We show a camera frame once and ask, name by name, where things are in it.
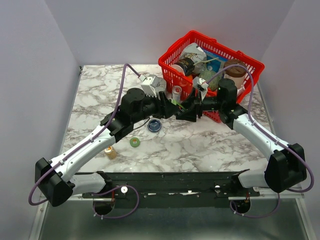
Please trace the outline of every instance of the tape roll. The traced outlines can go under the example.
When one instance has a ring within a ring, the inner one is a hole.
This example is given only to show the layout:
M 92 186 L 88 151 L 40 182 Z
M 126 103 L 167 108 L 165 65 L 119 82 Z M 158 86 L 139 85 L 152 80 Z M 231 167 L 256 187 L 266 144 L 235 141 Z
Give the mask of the tape roll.
M 140 140 L 139 140 L 139 138 L 137 138 L 137 137 L 131 138 L 131 139 L 130 139 L 130 145 L 131 145 L 131 147 L 133 147 L 133 148 L 138 147 L 138 146 L 140 145 Z

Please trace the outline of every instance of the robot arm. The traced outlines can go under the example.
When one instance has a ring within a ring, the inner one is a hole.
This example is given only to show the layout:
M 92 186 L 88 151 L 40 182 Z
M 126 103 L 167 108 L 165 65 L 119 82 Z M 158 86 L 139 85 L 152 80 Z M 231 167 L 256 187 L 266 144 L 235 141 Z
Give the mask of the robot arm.
M 196 122 L 203 111 L 218 111 L 220 118 L 229 128 L 244 135 L 269 160 L 266 170 L 246 170 L 236 174 L 232 188 L 270 187 L 279 193 L 306 179 L 306 169 L 288 152 L 262 135 L 251 124 L 247 111 L 236 103 L 237 88 L 234 82 L 223 79 L 219 82 L 216 97 L 204 97 L 205 89 L 195 83 L 189 97 L 181 104 L 171 103 L 163 91 L 156 95 L 148 94 L 139 88 L 131 88 L 122 97 L 111 124 L 94 140 L 92 136 L 100 132 L 111 117 L 108 114 L 96 129 L 85 139 L 65 153 L 46 161 L 40 159 L 35 165 L 35 181 L 57 163 L 61 163 L 40 184 L 39 188 L 53 207 L 64 203 L 70 196 L 82 193 L 100 193 L 109 190 L 112 180 L 104 172 L 76 174 L 77 171 L 103 149 L 112 146 L 131 133 L 134 124 L 149 116 L 154 118 L 170 118 L 175 115 L 177 120 Z M 82 143 L 91 142 L 66 161 L 62 159 Z M 303 148 L 298 144 L 291 147 L 304 159 Z

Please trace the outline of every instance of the gray wall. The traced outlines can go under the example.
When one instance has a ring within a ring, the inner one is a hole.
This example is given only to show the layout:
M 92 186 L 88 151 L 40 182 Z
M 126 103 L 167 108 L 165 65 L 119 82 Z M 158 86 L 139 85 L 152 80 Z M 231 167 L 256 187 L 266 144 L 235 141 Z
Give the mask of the gray wall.
M 306 193 L 305 202 L 320 239 L 319 9 L 319 0 L 294 2 L 263 55 L 265 70 L 259 82 L 275 132 L 305 149 L 316 180 L 314 188 Z
M 24 240 L 34 166 L 59 153 L 79 67 L 43 0 L 1 1 L 0 35 L 0 239 Z
M 157 63 L 189 30 L 260 59 L 294 0 L 45 0 L 81 64 Z

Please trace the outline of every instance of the white marble countertop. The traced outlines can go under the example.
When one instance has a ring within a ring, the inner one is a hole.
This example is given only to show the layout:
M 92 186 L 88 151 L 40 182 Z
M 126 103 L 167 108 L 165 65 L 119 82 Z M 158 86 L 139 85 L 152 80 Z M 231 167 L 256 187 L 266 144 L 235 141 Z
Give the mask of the white marble countertop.
M 141 74 L 162 76 L 158 65 L 133 65 Z M 87 136 L 113 111 L 119 92 L 123 65 L 90 65 L 83 68 L 76 93 L 63 151 Z M 123 94 L 140 87 L 140 80 L 127 70 Z M 249 95 L 241 105 L 248 107 Z M 265 128 L 269 123 L 258 88 L 255 87 L 252 115 Z M 104 152 L 85 164 L 81 172 L 213 172 L 261 169 L 267 165 L 262 153 L 242 135 L 223 123 L 203 116 L 197 122 L 162 119 L 162 129 L 153 133 L 146 126 L 133 131 L 113 145 L 117 157 L 109 160 Z M 138 137 L 141 144 L 130 146 Z

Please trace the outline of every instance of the red basket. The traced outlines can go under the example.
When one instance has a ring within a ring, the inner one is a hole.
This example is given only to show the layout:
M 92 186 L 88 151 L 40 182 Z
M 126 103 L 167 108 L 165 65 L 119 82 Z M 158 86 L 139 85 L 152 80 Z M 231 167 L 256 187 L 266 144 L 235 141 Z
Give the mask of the red basket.
M 265 68 L 265 65 L 263 65 L 261 62 L 254 60 L 241 51 L 233 51 L 230 48 L 218 43 L 214 38 L 207 37 L 197 31 L 190 31 L 184 37 L 176 41 L 171 47 L 169 47 L 166 53 L 163 54 L 158 60 L 158 64 L 162 68 L 163 78 L 167 83 L 167 91 L 171 93 L 173 86 L 180 86 L 182 88 L 181 100 L 184 100 L 191 93 L 193 86 L 192 80 L 184 76 L 181 72 L 178 72 L 172 68 L 171 65 L 179 60 L 183 49 L 192 43 L 197 43 L 204 50 L 216 55 L 220 55 L 226 59 L 238 59 L 243 61 L 252 74 L 254 85 L 256 85 L 258 82 L 259 76 Z M 251 81 L 249 80 L 248 74 L 244 79 L 244 88 L 245 89 L 243 93 L 237 97 L 237 103 L 240 103 L 251 91 Z M 208 89 L 207 96 L 216 95 L 216 91 L 211 91 Z M 204 114 L 217 123 L 221 122 L 218 112 L 211 111 L 205 112 Z

